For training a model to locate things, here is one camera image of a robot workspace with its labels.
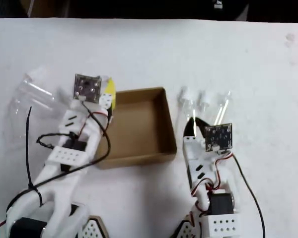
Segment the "black wire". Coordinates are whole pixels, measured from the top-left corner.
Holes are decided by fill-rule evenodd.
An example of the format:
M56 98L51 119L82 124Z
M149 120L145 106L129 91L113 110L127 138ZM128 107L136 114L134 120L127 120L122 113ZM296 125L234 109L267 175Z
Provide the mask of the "black wire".
M234 158L234 160L235 160L235 162L236 162L236 164L237 164L237 166L238 166L240 175L242 175L242 178L244 179L244 182L245 182L245 184L246 184L246 186L247 186L247 188L248 188L250 194L252 195L252 197L253 197L253 199L254 199L254 201L255 201L255 203L256 203L256 207L257 207L257 209L258 209L258 213L259 213L259 216L260 216L260 221L261 221L261 223L262 223L263 238L265 238L265 237L266 237L266 231L265 231L265 223L264 223L264 218L263 218L262 211L261 211L261 209L260 209L260 207L259 207L258 201L257 201L257 199L256 199L256 197L255 197L255 195L254 195L254 193L253 193L253 191L252 191L252 189L250 188L250 186L249 186L249 184L248 184L248 182L247 182L247 180L246 180L246 178L245 178L245 176L244 176L244 174L243 174L242 168L240 167L239 162L237 161L237 158L235 157L234 154L233 154L233 158Z
M70 170L70 171L68 171L68 172L64 172L64 173L62 173L62 174L60 174L60 175L56 175L56 176L54 176L54 177L52 177L52 178L49 178L49 179L47 179L47 180L44 180L43 182L40 182L40 183L36 184L36 185L35 185L36 187L40 187L40 186L42 186L42 185L45 185L45 184L48 183L48 182L51 182L51 181L56 180L56 179L59 179L59 178L61 178L61 177L64 177L64 176L69 175L69 174L71 174L71 173L74 173L74 172L76 172L76 171L85 169L85 168L87 168L87 167L89 167L89 166L95 165L95 164L97 164L97 163L103 161L104 159L106 159L106 157L109 155L110 150L111 150L111 143L110 143L110 139L109 139L109 136L108 136L108 134L107 134L105 128L104 128L103 125L99 122L99 120L92 114L92 112L85 106L85 104L84 104L83 102L82 102L82 105L87 109L87 111L88 111L90 117L93 118L94 121L96 121L96 123L99 125L99 127L100 127L101 130L103 131L103 134L105 135L106 140L107 140L107 144L108 144L107 152L105 153L105 155L101 156L101 157L100 157L99 159L97 159L97 160L91 161L91 162L89 162L89 163L87 163L87 164L85 164L85 165L83 165L83 166L80 166L80 167L78 167L78 168L76 168L76 169ZM11 206L12 206L12 205L13 205L13 204L14 204L14 203L15 203L21 196L27 194L27 193L30 192L30 191L31 191L31 189L26 189L26 190L20 192L17 196L15 196L15 197L9 202L6 211L8 211L9 208L10 208L10 207L11 207Z
M58 136L65 135L65 136L69 136L72 139L78 138L78 136L75 133L73 133L73 132L70 132L69 134L64 134L64 133L48 133L48 134L40 135L39 138L37 138L36 143L39 143L40 145L42 145L42 146L44 146L44 147L46 147L48 149L53 150L54 149L54 145L52 145L52 144L45 144L45 143L43 143L41 141L41 139L43 137L46 137L46 136L56 136L56 135L58 135Z
M29 123L30 123L30 114L31 114L32 107L30 107L28 117L26 119L26 130L25 130L25 161L26 161L26 171L28 174L28 180L29 180L29 189L36 191L36 193L39 195L40 199L40 207L43 206L42 202L42 195L37 189L36 186L33 185L32 179L31 179L31 173L30 173L30 166L29 166Z

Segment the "brown box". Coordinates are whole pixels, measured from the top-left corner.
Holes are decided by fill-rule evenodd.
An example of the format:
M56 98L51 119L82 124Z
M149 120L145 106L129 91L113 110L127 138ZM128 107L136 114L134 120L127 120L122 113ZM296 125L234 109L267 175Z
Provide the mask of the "brown box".
M98 167L109 169L174 159L177 148L164 88L117 92L113 115L107 130L111 152ZM106 150L103 138L97 157Z

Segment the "black zip tie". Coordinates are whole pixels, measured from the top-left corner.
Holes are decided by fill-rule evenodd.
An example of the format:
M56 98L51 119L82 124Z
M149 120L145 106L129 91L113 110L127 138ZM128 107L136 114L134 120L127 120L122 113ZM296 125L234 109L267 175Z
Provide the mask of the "black zip tie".
M29 179L29 189L36 191L36 193L39 195L40 199L40 207L43 206L42 201L42 195L40 194L39 190L36 188L36 186L33 185L31 174L30 174L30 167L29 167L29 121L30 121L30 114L31 114L32 107L30 107L28 117L26 119L26 131L25 131L25 161L26 161L26 171L28 174Z

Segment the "perforated white bracket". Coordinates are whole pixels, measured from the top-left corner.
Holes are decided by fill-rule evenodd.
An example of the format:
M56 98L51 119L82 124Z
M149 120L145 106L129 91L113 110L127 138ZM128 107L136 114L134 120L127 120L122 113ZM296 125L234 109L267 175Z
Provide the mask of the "perforated white bracket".
M55 146L48 161L70 166L82 166L88 162L88 154L84 151Z
M205 237L222 238L241 234L238 214L204 216L202 224Z
M111 107L112 101L113 96L108 93L103 93L99 98L99 104L105 109L109 109Z
M182 224L177 238L193 238L194 236L196 236L194 227L190 222L185 222Z
M105 238L98 226L97 222L94 220L89 220L81 234L78 236L79 238Z

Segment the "white surface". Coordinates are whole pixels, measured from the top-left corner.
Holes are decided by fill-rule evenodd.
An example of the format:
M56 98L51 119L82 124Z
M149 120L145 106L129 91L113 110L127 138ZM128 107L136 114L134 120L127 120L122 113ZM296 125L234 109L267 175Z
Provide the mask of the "white surface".
M3 114L24 73L47 64L54 67L50 87L69 91L75 73L111 75L118 90L163 86L174 123L184 84L231 90L225 121L233 122L233 151L263 210L267 237L298 238L298 24L0 19L0 221L27 186L24 152L4 154ZM41 151L31 156L33 177L47 158ZM237 174L233 161L231 167ZM243 237L261 237L255 204L237 178ZM92 168L75 198L102 217L112 238L169 237L194 202L181 149L168 164Z

